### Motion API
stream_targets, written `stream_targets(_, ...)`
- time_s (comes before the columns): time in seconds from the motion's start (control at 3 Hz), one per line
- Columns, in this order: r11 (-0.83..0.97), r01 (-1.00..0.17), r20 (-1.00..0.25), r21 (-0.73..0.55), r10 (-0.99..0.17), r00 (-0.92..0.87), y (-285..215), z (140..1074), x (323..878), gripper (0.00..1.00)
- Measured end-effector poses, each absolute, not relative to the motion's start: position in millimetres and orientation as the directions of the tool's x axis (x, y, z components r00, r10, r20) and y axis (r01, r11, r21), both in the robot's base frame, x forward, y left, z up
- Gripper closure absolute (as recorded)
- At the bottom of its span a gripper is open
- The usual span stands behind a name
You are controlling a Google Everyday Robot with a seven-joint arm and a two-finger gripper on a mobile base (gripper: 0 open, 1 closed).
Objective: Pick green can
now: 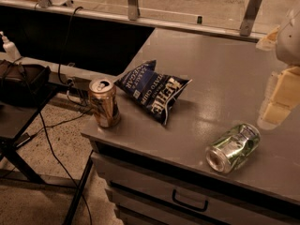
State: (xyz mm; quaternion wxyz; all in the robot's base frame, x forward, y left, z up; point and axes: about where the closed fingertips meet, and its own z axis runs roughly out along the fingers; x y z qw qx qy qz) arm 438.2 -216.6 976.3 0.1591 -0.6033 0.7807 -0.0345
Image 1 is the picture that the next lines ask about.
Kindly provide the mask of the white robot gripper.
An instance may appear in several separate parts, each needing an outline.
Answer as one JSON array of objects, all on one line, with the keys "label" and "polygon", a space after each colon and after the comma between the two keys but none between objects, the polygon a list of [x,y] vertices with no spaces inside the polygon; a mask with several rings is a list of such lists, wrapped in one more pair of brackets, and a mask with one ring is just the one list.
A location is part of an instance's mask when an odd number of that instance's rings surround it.
[{"label": "white robot gripper", "polygon": [[[275,27],[256,44],[270,52],[276,49],[277,59],[289,66],[300,66],[300,0],[295,0],[280,27]],[[272,72],[264,93],[257,124],[271,130],[278,127],[300,104],[300,67]]]}]

